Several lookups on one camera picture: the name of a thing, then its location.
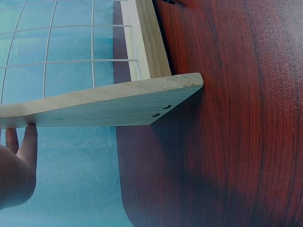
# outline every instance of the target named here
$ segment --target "light wood plank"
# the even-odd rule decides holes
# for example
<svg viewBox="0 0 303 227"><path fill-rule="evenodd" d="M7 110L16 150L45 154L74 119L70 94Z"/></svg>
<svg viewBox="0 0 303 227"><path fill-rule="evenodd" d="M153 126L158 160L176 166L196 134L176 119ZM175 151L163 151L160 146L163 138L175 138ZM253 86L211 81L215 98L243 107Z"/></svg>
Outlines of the light wood plank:
<svg viewBox="0 0 303 227"><path fill-rule="evenodd" d="M0 128L148 125L204 84L199 73L97 87L28 103L0 105ZM164 105L171 105L163 110Z"/></svg>
<svg viewBox="0 0 303 227"><path fill-rule="evenodd" d="M131 44L135 46L135 56L139 60L141 79L170 76L171 71L166 55L159 23L152 0L129 0L121 3L125 22L132 25L132 36L125 34L128 50L132 56Z"/></svg>
<svg viewBox="0 0 303 227"><path fill-rule="evenodd" d="M171 71L152 0L135 0L151 78L170 76Z"/></svg>

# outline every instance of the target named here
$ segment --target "human hand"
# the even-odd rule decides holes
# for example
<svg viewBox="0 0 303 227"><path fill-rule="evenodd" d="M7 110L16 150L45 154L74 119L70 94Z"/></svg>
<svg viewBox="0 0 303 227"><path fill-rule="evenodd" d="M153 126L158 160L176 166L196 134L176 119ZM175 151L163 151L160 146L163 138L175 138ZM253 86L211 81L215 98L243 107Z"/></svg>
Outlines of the human hand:
<svg viewBox="0 0 303 227"><path fill-rule="evenodd" d="M19 147L16 129L7 129L0 145L0 209L21 205L36 187L37 128L28 125Z"/></svg>

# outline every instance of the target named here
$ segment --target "wire rack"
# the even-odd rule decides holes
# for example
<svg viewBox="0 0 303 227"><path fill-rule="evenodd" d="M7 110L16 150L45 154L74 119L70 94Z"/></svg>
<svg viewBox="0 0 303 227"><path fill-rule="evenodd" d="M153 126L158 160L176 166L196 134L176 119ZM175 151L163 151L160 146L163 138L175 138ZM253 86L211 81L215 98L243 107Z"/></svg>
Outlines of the wire rack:
<svg viewBox="0 0 303 227"><path fill-rule="evenodd" d="M9 35L12 34L12 38L10 41L10 45L9 45L9 51L8 51L8 55L6 58L6 62L4 66L0 67L0 70L4 70L4 74L3 74L3 79L1 82L1 94L0 94L0 105L3 102L3 92L4 92L4 86L5 86L5 79L7 76L7 69L10 68L18 68L18 67L25 67L25 66L34 66L34 65L43 65L44 66L44 71L43 71L43 89L42 89L42 98L45 98L45 86L46 86L46 77L47 77L47 66L50 64L61 64L61 63L78 63L78 62L91 62L91 67L92 67L92 85L91 87L96 87L96 75L95 75L95 63L96 62L136 62L137 65L137 73L138 73L138 77L140 78L141 74L140 74L140 69L139 69L139 60L138 60L138 50L135 47L135 42L134 39L132 40L132 49L133 49L133 53L134 53L134 58L129 59L129 58L125 58L125 59L96 59L94 58L94 51L95 51L95 40L94 40L94 33L95 33L95 28L96 27L121 27L122 29L130 29L130 33L132 38L133 36L133 26L128 22L125 21L123 22L122 25L115 25L115 24L96 24L95 23L95 3L96 1L118 1L118 2L128 2L127 0L82 0L82 1L87 1L90 2L90 4L92 5L92 9L91 9L91 23L90 24L84 24L84 25L62 25L62 26L54 26L53 25L53 21L54 21L54 17L56 14L56 9L57 9L57 5L58 2L72 2L75 0L46 0L46 1L29 1L29 0L24 0L23 4L17 4L17 5L12 5L12 6L7 6L7 7L1 7L1 5L3 4L4 0L0 0L0 13L2 10L8 10L8 9L12 9L12 8L18 8L20 9L20 13L15 25L15 29L13 31L8 31L8 32L3 32L0 33L1 35ZM35 27L35 28L31 28L31 29L19 29L19 23L22 17L22 14L24 12L24 9L26 6L28 5L35 5L35 4L44 4L44 3L53 3L53 12L49 21L49 26L47 27ZM83 59L83 60L69 60L69 61L49 61L48 57L49 57L49 46L50 46L50 39L51 39L51 34L52 34L52 30L56 29L56 28L71 28L71 27L91 27L91 58L90 59ZM17 64L17 65L13 65L13 64L9 64L9 58L11 55L11 50L12 50L12 46L15 40L15 36L17 33L22 33L22 32L29 32L29 31L38 31L38 30L46 30L48 29L48 36L47 36L47 42L46 42L46 47L45 47L45 60L43 62L35 62L35 63L29 63L29 64Z"/></svg>

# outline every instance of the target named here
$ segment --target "finger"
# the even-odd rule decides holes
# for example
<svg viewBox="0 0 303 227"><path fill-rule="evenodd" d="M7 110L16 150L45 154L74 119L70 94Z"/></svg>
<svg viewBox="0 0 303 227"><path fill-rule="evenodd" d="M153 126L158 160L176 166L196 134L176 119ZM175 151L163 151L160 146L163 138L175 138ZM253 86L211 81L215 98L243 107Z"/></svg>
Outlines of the finger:
<svg viewBox="0 0 303 227"><path fill-rule="evenodd" d="M34 172L37 168L38 133L34 124L28 125L17 156Z"/></svg>
<svg viewBox="0 0 303 227"><path fill-rule="evenodd" d="M6 147L14 154L17 154L19 149L19 141L16 129L6 129L5 131Z"/></svg>

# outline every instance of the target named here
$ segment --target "white wire grid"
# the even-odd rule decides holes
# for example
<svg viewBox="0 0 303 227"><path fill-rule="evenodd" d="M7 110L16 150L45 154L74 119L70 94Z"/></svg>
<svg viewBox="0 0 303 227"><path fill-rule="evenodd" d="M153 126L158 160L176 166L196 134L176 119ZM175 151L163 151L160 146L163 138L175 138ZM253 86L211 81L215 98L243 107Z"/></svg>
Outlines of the white wire grid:
<svg viewBox="0 0 303 227"><path fill-rule="evenodd" d="M6 8L0 8L0 13L1 13L1 10L7 10L7 9L10 9L10 8L14 8L14 7L20 7L21 8L21 11L20 11L19 17L17 19L17 23L16 23L14 31L0 33L0 35L12 34L12 39L11 39L11 42L10 42L9 51L8 51L5 66L0 67L0 70L4 69L4 74L3 74L2 84L1 84L0 105L3 102L3 92L4 92L4 85L5 85L5 78L6 78L6 74L7 74L7 69L9 69L9 68L18 68L18 67L34 66L34 65L44 65L42 98L45 98L46 72L47 72L47 65L49 65L49 64L91 62L91 66L92 66L92 87L96 87L96 77L95 77L95 63L96 62L136 62L137 63L137 68L138 68L138 75L140 77L139 66L138 66L139 61L138 61L138 58L137 58L137 56L138 56L137 51L138 50L136 49L136 47L134 45L134 42L133 42L133 50L134 50L134 54L135 54L135 59L94 59L94 28L95 27L124 27L124 28L129 27L131 29L131 33L132 33L132 36L133 36L132 25L94 24L95 0L87 0L87 1L92 2L91 24L53 26L53 19L54 19L55 13L56 13L57 3L59 1L75 1L75 0L46 0L46 1L37 1L37 2L27 2L27 0L24 0L24 3L22 5L14 5L14 6L6 7ZM128 0L101 0L101 1L128 1ZM37 28L31 28L31 29L18 30L18 25L20 23L20 19L22 17L22 13L24 11L25 6L47 3L47 2L53 2L54 3L53 13L52 13L52 16L51 16L50 25L48 27L37 27ZM54 28L68 28L68 27L91 27L91 59L70 60L70 61L48 61L48 51L49 51L49 44L50 44L52 29L54 29ZM44 30L44 29L49 29L48 36L47 36L47 42L46 42L45 61L44 62L31 63L31 64L9 65L9 56L10 56L10 53L11 53L11 49L12 49L12 45L13 45L13 42L14 42L15 34L20 33L20 32L28 32L28 31Z"/></svg>

